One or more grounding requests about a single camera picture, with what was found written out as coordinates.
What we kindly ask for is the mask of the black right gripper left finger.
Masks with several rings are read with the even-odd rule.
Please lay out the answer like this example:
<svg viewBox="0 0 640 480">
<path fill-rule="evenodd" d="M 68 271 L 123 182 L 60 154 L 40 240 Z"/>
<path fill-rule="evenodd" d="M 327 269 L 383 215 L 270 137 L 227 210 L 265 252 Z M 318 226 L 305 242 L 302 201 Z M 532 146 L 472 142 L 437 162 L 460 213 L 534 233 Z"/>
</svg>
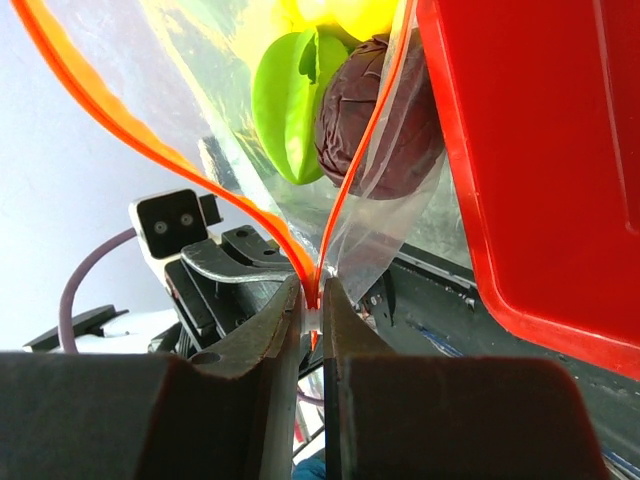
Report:
<svg viewBox="0 0 640 480">
<path fill-rule="evenodd" d="M 190 359 L 5 353 L 5 479 L 286 479 L 301 286 Z"/>
</svg>

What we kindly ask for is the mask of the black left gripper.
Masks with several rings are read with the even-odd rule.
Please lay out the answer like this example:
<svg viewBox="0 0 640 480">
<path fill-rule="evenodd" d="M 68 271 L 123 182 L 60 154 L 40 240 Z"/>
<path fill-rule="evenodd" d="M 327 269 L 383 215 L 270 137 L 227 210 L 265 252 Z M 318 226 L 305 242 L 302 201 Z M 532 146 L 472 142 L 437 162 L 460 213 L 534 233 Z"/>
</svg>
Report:
<svg viewBox="0 0 640 480">
<path fill-rule="evenodd" d="M 219 351 L 218 342 L 272 338 L 287 304 L 278 289 L 294 274 L 276 243 L 248 225 L 224 232 L 219 241 L 184 247 L 181 260 L 160 270 L 177 323 L 153 339 L 150 351 L 202 355 Z"/>
</svg>

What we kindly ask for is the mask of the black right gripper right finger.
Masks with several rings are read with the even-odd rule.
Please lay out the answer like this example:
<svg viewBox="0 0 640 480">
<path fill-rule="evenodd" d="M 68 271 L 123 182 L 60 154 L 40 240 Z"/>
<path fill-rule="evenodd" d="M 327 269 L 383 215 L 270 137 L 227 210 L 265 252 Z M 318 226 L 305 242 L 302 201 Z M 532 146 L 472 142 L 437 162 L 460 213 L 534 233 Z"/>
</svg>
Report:
<svg viewBox="0 0 640 480">
<path fill-rule="evenodd" d="M 395 352 L 338 279 L 322 297 L 331 479 L 604 479 L 578 387 L 535 358 Z"/>
</svg>

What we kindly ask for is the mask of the green ridged fruit toy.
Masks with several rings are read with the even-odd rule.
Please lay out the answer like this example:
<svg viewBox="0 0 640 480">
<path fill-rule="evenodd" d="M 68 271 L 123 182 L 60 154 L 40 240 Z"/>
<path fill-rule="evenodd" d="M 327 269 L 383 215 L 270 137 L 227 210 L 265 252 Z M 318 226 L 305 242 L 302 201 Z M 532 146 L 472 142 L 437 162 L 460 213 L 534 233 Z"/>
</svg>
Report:
<svg viewBox="0 0 640 480">
<path fill-rule="evenodd" d="M 322 176 L 314 124 L 324 92 L 347 57 L 341 40 L 309 28 L 275 40 L 258 64 L 251 91 L 255 129 L 274 168 L 293 185 Z"/>
</svg>

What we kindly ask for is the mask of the dark red fruit toy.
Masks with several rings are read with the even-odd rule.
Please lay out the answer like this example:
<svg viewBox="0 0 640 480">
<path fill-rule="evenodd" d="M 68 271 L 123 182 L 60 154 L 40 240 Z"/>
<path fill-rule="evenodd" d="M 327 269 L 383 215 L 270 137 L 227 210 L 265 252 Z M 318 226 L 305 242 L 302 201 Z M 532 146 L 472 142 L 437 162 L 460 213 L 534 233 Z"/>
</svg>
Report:
<svg viewBox="0 0 640 480">
<path fill-rule="evenodd" d="M 389 45 L 387 34 L 358 45 L 332 76 L 315 120 L 319 165 L 340 186 L 373 113 Z M 419 32 L 413 30 L 389 118 L 368 174 L 358 172 L 350 193 L 362 195 L 374 172 L 384 171 L 370 194 L 392 200 L 412 194 L 444 150 L 436 103 Z"/>
</svg>

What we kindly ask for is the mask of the clear zip bag orange zipper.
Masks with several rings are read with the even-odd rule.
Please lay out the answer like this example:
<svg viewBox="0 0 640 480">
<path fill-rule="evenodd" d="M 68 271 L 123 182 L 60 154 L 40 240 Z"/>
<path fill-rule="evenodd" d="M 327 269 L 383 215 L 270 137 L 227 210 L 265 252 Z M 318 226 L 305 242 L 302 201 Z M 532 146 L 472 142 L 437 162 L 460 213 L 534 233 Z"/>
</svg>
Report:
<svg viewBox="0 0 640 480">
<path fill-rule="evenodd" d="M 273 238 L 317 309 L 328 279 L 360 300 L 434 196 L 446 160 L 410 195 L 360 196 L 399 86 L 417 5 L 398 1 L 373 113 L 341 185 L 286 181 L 268 159 L 251 109 L 258 64 L 294 32 L 278 1 L 17 1 L 14 9 L 75 100 L 148 159 L 250 215 Z"/>
</svg>

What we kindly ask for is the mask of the yellow pear toy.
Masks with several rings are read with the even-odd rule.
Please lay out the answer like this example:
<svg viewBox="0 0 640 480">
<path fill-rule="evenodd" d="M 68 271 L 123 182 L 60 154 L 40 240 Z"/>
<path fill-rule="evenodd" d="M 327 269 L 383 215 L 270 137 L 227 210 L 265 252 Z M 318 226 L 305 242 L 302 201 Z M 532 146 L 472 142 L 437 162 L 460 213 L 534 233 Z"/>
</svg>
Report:
<svg viewBox="0 0 640 480">
<path fill-rule="evenodd" d="M 293 0 L 276 3 L 294 30 L 317 27 L 359 41 L 389 33 L 398 4 L 395 0 Z"/>
</svg>

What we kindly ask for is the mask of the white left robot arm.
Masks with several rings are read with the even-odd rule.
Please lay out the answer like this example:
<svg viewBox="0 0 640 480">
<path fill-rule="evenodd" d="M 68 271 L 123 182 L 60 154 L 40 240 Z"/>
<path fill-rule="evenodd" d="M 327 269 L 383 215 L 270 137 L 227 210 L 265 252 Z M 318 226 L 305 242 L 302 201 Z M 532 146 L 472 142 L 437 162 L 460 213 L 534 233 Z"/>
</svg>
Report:
<svg viewBox="0 0 640 480">
<path fill-rule="evenodd" d="M 189 357 L 224 338 L 260 311 L 293 269 L 274 242 L 241 226 L 193 244 L 179 242 L 170 255 L 148 264 L 172 301 L 171 309 L 146 321 L 105 305 L 73 316 L 77 290 L 89 271 L 115 248 L 136 238 L 134 229 L 112 237 L 76 268 L 59 303 L 76 351 L 105 352 L 111 338 L 143 341 L 142 352 L 174 352 Z M 143 324 L 149 333 L 141 333 Z"/>
</svg>

